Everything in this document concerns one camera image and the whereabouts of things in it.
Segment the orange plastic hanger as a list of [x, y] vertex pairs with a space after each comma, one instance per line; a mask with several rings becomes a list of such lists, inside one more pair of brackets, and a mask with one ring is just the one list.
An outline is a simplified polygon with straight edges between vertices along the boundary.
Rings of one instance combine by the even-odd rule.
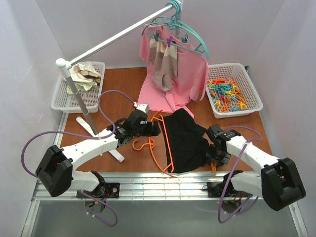
[[[165, 130], [165, 129], [166, 129], [166, 127], [165, 127], [165, 122], [164, 122], [163, 115], [161, 115], [161, 112], [162, 112], [162, 110], [156, 112], [156, 113], [152, 116], [151, 122], [153, 122], [153, 121], [161, 121], [161, 122], [162, 122], [162, 125], [163, 125], [162, 128], [163, 128], [163, 130]], [[163, 139], [163, 136], [161, 135], [161, 138], [158, 138], [158, 155], [163, 155], [162, 149], [165, 148], [165, 143], [162, 141], [162, 139]], [[170, 144], [169, 144], [169, 141], [168, 141], [168, 137], [166, 137], [166, 139], [167, 139], [168, 151], [170, 152], [170, 164], [168, 164], [165, 168], [162, 168], [162, 167], [160, 166], [160, 164], [159, 164], [157, 158], [155, 157], [155, 151], [154, 151], [154, 148], [155, 148], [155, 140], [154, 140], [153, 137], [148, 137], [148, 142], [147, 142], [147, 143], [144, 143], [144, 144], [143, 144], [141, 147], [139, 147], [139, 148], [135, 147], [135, 144], [138, 142], [138, 139], [136, 139], [136, 140], [134, 140], [134, 141], [132, 142], [132, 147], [133, 147], [134, 150], [140, 151], [140, 150], [142, 150], [145, 146], [148, 146], [149, 149], [150, 149], [150, 153], [151, 153], [151, 155], [152, 155], [152, 158], [153, 158], [155, 164], [157, 165], [158, 169], [159, 169], [162, 173], [168, 175], [168, 176], [171, 177], [171, 178], [177, 178], [176, 176], [174, 176], [174, 175], [172, 175], [171, 173], [168, 172], [169, 167], [172, 168], [171, 171], [174, 170], [174, 164], [173, 164], [173, 158], [172, 158], [172, 154], [171, 154], [171, 149], [170, 149]]]

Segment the orange clothespin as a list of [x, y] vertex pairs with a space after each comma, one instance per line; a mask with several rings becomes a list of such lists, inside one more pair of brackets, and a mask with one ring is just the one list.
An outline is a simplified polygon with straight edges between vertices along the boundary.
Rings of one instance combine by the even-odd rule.
[[211, 163], [210, 163], [210, 166], [211, 166], [212, 172], [213, 172], [213, 173], [216, 173], [216, 172], [217, 172], [217, 163], [211, 162]]

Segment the black underwear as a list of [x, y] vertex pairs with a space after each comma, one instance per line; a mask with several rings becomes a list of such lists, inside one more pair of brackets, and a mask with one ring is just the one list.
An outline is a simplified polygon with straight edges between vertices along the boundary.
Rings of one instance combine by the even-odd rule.
[[195, 123], [185, 109], [163, 117], [160, 122], [166, 147], [170, 173], [193, 171], [207, 163], [208, 140], [203, 138], [206, 129]]

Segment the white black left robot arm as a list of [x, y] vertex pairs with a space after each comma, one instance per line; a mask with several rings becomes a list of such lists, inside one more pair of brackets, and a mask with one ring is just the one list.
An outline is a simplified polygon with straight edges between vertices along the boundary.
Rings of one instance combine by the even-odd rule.
[[146, 112], [136, 109], [129, 117], [117, 120], [92, 139], [63, 148], [49, 147], [36, 169], [36, 176], [52, 197], [67, 190], [81, 190], [95, 198], [103, 197], [108, 193], [104, 178], [96, 171], [82, 172], [77, 168], [96, 156], [129, 144], [134, 138], [158, 136], [158, 122], [147, 118]]

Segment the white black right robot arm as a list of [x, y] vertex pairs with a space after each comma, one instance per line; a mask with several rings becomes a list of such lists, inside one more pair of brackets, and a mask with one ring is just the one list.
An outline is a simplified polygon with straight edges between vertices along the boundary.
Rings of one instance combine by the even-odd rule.
[[247, 141], [235, 130], [224, 131], [219, 125], [206, 130], [211, 140], [206, 156], [218, 166], [228, 164], [232, 155], [250, 166], [257, 174], [250, 175], [234, 169], [223, 182], [211, 188], [222, 196], [238, 192], [262, 198], [274, 211], [279, 211], [306, 197], [306, 190], [295, 162], [290, 158], [277, 158]]

